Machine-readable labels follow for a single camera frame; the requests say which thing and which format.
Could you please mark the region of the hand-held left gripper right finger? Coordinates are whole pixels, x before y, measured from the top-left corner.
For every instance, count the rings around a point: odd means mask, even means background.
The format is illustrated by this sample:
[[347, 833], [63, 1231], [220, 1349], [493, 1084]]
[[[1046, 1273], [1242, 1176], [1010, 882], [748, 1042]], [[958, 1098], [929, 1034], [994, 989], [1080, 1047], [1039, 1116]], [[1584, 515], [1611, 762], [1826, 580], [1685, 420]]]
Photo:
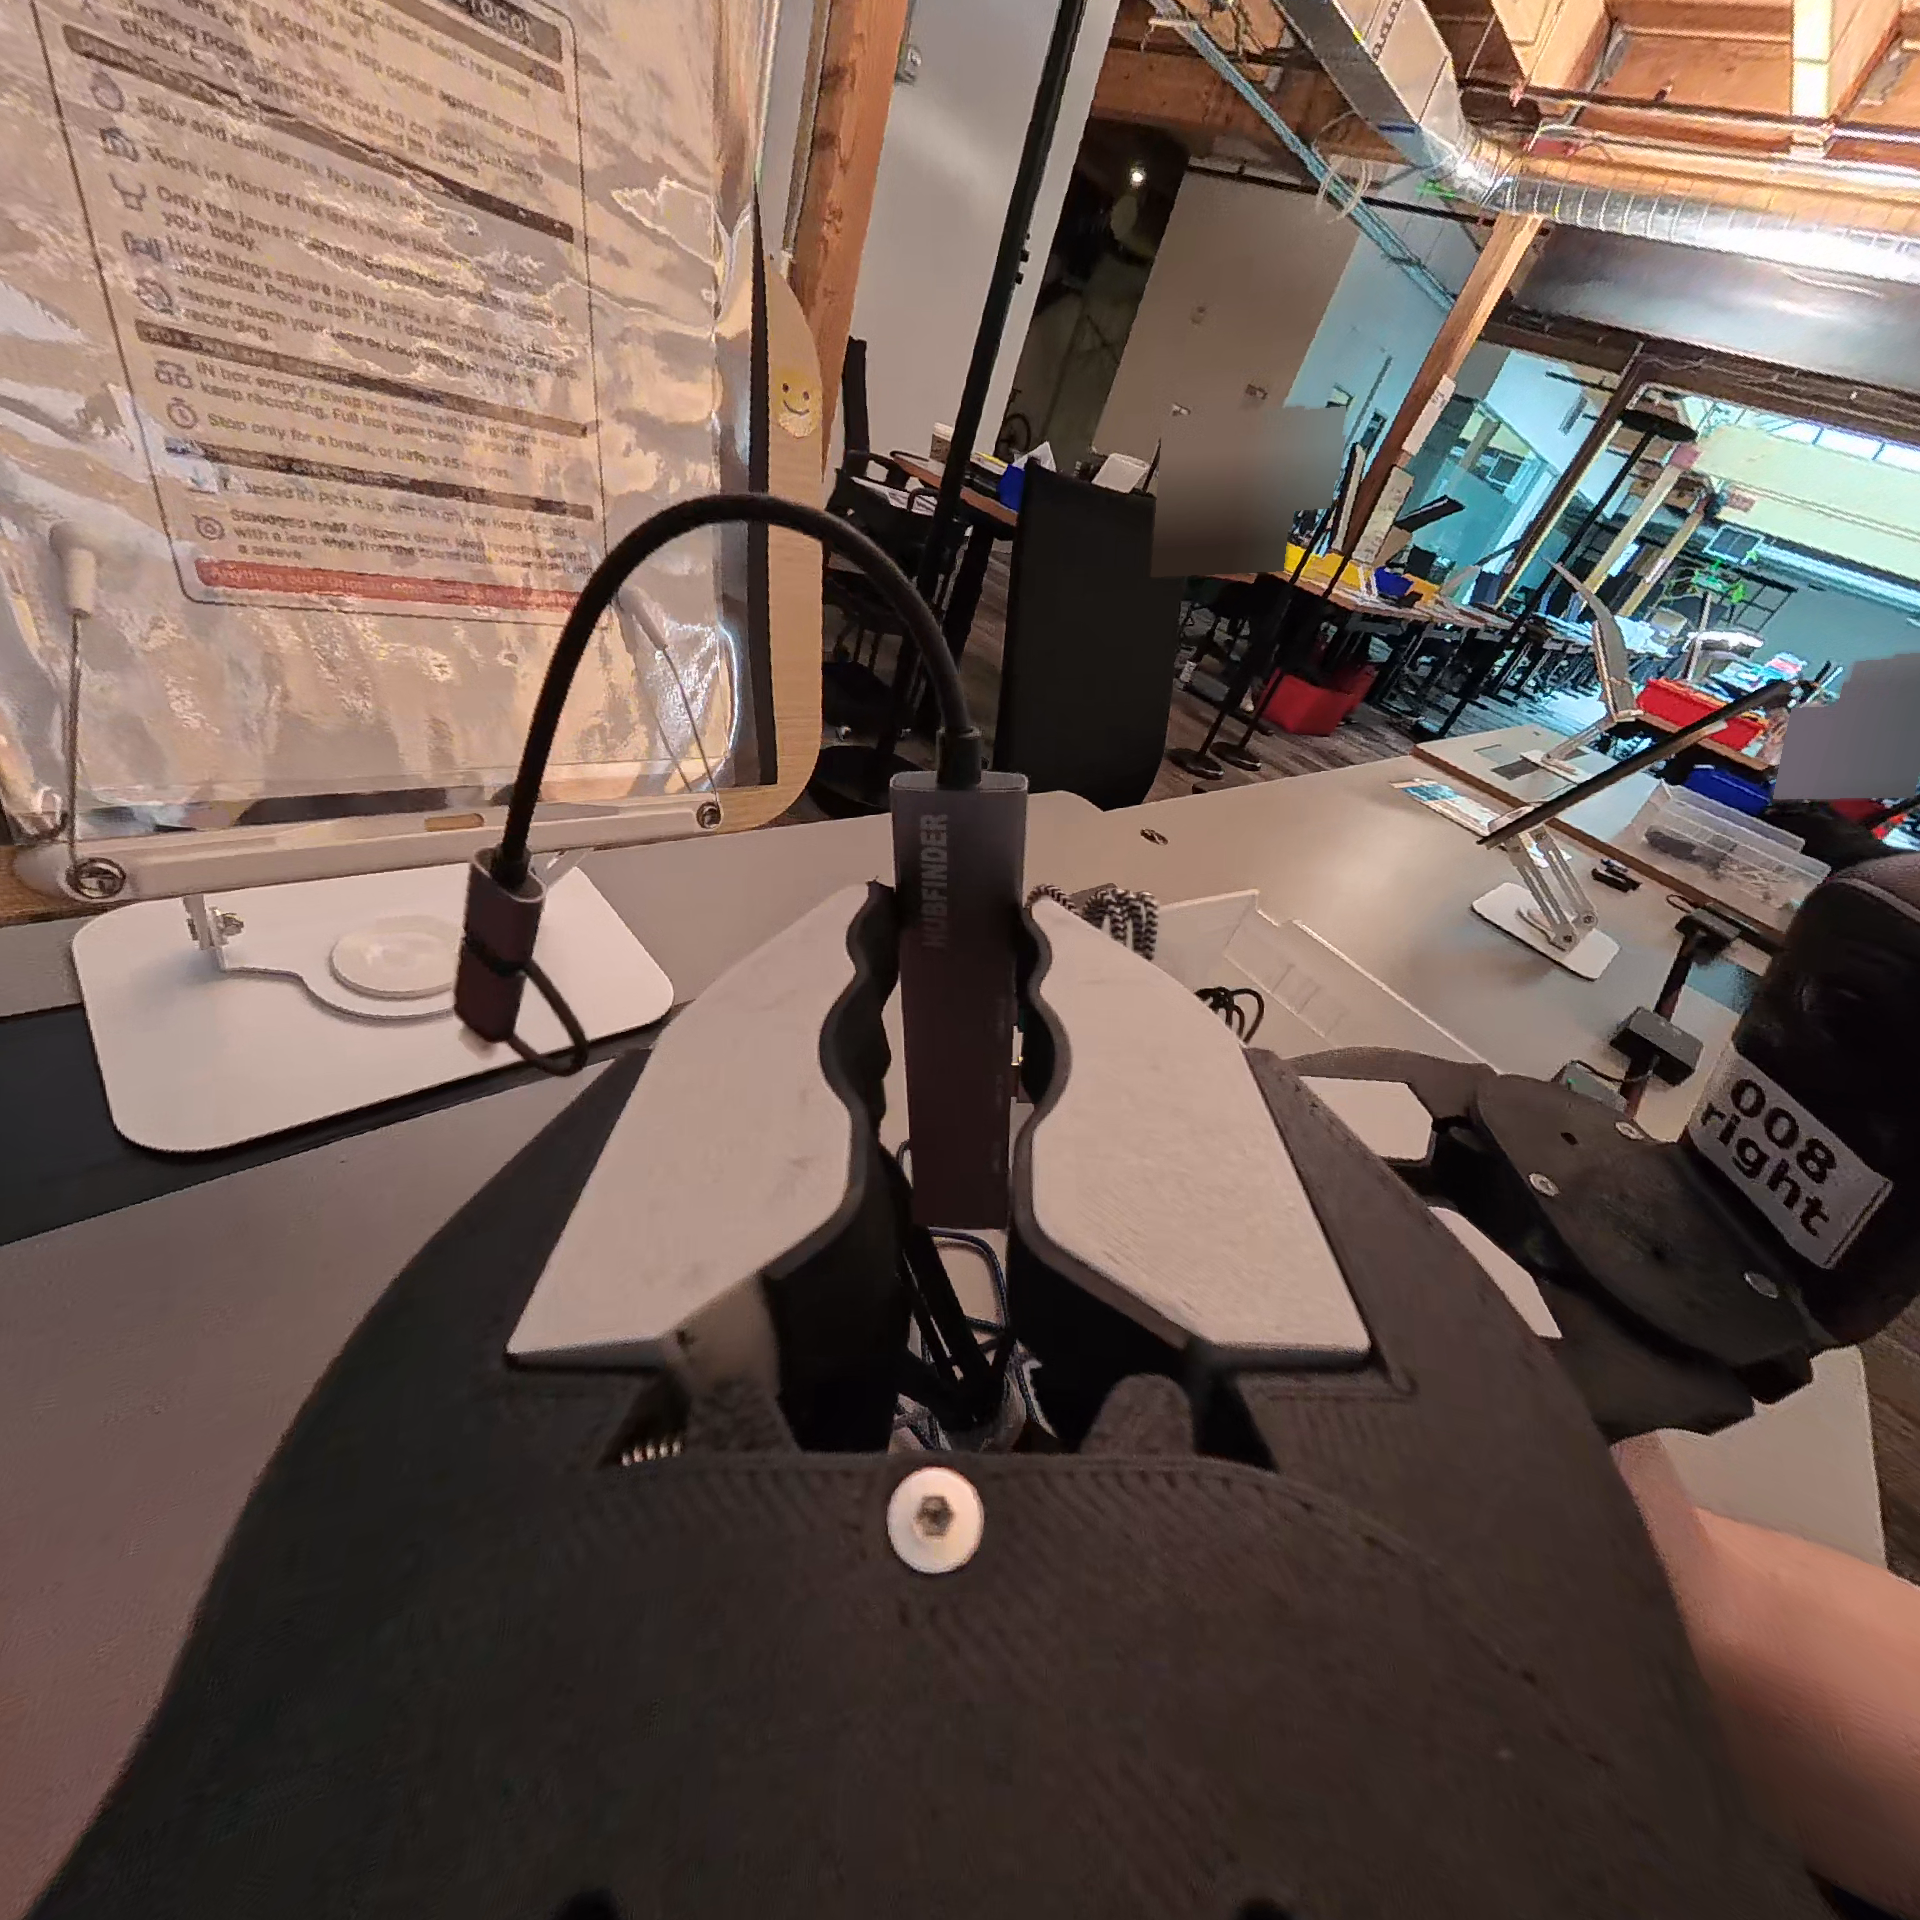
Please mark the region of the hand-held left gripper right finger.
[[1370, 1333], [1247, 1047], [1064, 900], [1034, 898], [1026, 932], [1010, 1281], [1042, 1393], [1368, 1384]]

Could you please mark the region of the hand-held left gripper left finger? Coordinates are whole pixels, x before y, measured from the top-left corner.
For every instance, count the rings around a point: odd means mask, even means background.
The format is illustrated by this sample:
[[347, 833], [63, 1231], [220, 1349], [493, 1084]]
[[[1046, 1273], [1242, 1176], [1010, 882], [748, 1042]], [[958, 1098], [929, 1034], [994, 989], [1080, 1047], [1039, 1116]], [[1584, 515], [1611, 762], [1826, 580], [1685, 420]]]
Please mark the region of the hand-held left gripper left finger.
[[895, 983], [895, 893], [849, 884], [669, 1021], [507, 1350], [875, 1398], [903, 1346], [878, 1140]]

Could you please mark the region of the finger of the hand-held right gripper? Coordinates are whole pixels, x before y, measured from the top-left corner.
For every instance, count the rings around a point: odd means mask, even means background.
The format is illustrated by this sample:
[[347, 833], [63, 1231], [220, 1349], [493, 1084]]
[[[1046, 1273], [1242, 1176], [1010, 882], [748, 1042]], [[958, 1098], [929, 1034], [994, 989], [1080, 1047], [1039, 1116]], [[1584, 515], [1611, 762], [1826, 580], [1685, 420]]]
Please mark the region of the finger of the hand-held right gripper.
[[1504, 1254], [1503, 1243], [1476, 1227], [1466, 1215], [1448, 1205], [1429, 1205], [1428, 1211], [1473, 1254], [1478, 1271], [1491, 1281], [1491, 1287], [1504, 1296], [1536, 1340], [1563, 1334], [1539, 1281], [1522, 1267], [1522, 1260]]
[[1379, 1158], [1428, 1164], [1433, 1140], [1473, 1116], [1483, 1061], [1425, 1050], [1316, 1050], [1286, 1063]]

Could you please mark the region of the clear plastic bin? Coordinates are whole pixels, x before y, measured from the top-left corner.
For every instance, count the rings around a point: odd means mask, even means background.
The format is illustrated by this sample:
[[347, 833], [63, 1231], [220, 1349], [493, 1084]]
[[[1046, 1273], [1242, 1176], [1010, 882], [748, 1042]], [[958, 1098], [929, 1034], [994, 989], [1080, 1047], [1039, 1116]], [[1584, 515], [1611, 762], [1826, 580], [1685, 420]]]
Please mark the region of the clear plastic bin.
[[1271, 918], [1257, 892], [1161, 900], [1157, 963], [1184, 989], [1230, 989], [1244, 1045], [1286, 1061], [1342, 1047], [1483, 1061], [1316, 931]]
[[1797, 911], [1831, 870], [1799, 837], [1683, 783], [1658, 783], [1623, 843], [1772, 915]]

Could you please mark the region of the grey usb hub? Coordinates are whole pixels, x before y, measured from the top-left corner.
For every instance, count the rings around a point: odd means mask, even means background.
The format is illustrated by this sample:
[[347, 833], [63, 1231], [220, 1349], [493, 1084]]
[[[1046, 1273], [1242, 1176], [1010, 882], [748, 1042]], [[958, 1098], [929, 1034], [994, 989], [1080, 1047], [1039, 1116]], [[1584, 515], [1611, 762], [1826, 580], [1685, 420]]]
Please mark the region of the grey usb hub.
[[849, 558], [921, 655], [941, 707], [933, 769], [929, 780], [899, 772], [888, 799], [913, 1217], [928, 1227], [1005, 1223], [1029, 788], [989, 776], [958, 660], [921, 587], [875, 540], [825, 509], [775, 492], [689, 496], [648, 515], [593, 565], [543, 675], [498, 843], [475, 856], [467, 876], [454, 1017], [550, 1074], [583, 1067], [583, 1026], [537, 966], [543, 776], [602, 614], [642, 560], [716, 525], [783, 528]]

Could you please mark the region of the person's right forearm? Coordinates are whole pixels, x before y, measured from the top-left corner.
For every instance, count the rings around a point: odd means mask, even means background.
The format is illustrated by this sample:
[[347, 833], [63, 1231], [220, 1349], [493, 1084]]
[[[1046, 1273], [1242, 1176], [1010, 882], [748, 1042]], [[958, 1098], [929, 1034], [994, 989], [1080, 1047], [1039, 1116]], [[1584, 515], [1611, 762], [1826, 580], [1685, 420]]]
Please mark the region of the person's right forearm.
[[1612, 1463], [1763, 1809], [1823, 1882], [1918, 1915], [1918, 1586], [1698, 1508], [1653, 1433]]

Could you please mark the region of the instruction board stand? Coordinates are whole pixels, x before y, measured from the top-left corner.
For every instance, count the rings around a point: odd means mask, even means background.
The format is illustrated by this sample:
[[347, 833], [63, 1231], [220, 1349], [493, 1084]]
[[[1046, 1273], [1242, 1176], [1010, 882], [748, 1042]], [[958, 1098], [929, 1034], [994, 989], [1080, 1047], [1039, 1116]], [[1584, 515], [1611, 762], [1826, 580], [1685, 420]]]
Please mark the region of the instruction board stand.
[[822, 498], [776, 21], [2, 3], [2, 824], [133, 1145], [515, 1067], [454, 963], [579, 591], [680, 498]]
[[1552, 824], [1558, 824], [1577, 802], [1586, 802], [1642, 769], [1661, 767], [1690, 744], [1711, 741], [1711, 733], [1725, 731], [1745, 716], [1788, 716], [1793, 707], [1819, 702], [1823, 692], [1826, 689], [1819, 678], [1775, 678], [1741, 692], [1736, 698], [1701, 712], [1694, 722], [1664, 731], [1649, 746], [1620, 762], [1603, 762], [1600, 769], [1562, 783], [1562, 791], [1553, 791], [1548, 799], [1504, 812], [1488, 833], [1483, 833], [1478, 845], [1503, 849], [1519, 870], [1524, 898], [1519, 925], [1527, 928], [1536, 947], [1558, 966], [1569, 968], [1569, 961], [1581, 955], [1598, 936], [1598, 903], [1581, 884], [1569, 856], [1552, 840]]

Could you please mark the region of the red plastic bin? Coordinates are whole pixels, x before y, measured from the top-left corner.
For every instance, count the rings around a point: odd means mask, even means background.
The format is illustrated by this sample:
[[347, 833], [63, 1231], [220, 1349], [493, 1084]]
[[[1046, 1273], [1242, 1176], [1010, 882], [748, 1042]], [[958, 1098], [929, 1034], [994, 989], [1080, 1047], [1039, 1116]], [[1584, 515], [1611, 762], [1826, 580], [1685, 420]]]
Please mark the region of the red plastic bin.
[[1376, 675], [1376, 661], [1342, 666], [1325, 683], [1296, 672], [1272, 675], [1257, 718], [1296, 738], [1325, 738], [1362, 704]]

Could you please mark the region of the black cabinet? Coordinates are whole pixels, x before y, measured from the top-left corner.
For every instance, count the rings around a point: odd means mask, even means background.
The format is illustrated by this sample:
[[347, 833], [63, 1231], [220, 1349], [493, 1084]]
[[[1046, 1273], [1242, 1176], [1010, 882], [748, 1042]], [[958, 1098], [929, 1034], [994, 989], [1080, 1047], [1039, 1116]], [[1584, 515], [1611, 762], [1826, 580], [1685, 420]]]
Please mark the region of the black cabinet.
[[1029, 466], [994, 767], [1101, 811], [1145, 802], [1172, 712], [1182, 591], [1152, 575], [1157, 504]]

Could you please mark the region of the black floor pole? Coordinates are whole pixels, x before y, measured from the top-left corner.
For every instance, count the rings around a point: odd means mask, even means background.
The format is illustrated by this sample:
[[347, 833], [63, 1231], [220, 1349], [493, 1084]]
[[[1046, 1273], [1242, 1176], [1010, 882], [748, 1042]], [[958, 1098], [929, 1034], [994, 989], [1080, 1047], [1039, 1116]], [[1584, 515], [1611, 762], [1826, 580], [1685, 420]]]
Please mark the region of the black floor pole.
[[919, 571], [921, 596], [929, 596], [929, 591], [938, 591], [943, 545], [947, 545], [947, 535], [958, 528], [964, 486], [966, 486], [966, 466], [974, 460], [977, 431], [987, 413], [989, 380], [996, 373], [996, 356], [1000, 356], [1005, 320], [1010, 320], [1013, 296], [1018, 286], [1018, 269], [1022, 269], [1022, 253], [1026, 253], [1026, 240], [1029, 240], [1029, 228], [1033, 228], [1033, 211], [1039, 202], [1046, 160], [1048, 160], [1056, 126], [1061, 117], [1064, 84], [1068, 84], [1068, 73], [1071, 73], [1071, 60], [1073, 60], [1085, 12], [1087, 12], [1085, 3], [1059, 3], [1059, 11], [1056, 11], [1056, 26], [1052, 26], [1052, 35], [1046, 47], [1039, 89], [1034, 89], [1029, 125], [1022, 134], [1015, 187], [1010, 191], [1010, 205], [1005, 205], [1005, 220], [1003, 220], [1003, 232], [1000, 232], [1000, 245], [996, 245], [996, 262], [989, 270], [987, 299], [981, 307], [974, 356], [966, 367], [964, 394], [958, 401], [958, 420], [955, 420], [955, 433], [947, 445], [947, 463], [943, 463], [943, 478], [941, 478], [941, 486], [933, 496], [938, 498], [933, 520], [929, 520], [929, 533], [928, 533], [925, 558], [921, 558], [921, 571]]

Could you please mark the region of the wooden post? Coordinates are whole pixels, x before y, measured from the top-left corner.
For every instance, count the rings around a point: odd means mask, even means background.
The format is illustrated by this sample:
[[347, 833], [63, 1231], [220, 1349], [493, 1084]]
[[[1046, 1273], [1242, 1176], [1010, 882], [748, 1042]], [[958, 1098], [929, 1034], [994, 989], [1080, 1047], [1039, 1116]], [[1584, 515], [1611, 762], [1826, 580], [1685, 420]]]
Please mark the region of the wooden post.
[[815, 3], [790, 167], [788, 278], [812, 332], [822, 431], [836, 419], [910, 3]]

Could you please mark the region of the flexible silver duct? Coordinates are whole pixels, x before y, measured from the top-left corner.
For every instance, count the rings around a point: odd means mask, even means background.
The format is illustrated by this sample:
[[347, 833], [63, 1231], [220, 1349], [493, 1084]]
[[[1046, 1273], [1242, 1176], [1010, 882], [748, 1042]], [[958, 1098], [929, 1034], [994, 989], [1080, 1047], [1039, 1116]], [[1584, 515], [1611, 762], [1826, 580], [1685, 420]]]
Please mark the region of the flexible silver duct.
[[1627, 134], [1476, 138], [1458, 151], [1473, 197], [1568, 228], [1635, 228], [1703, 211], [1775, 216], [1808, 228], [1918, 224], [1918, 169], [1817, 155], [1807, 147], [1685, 147]]

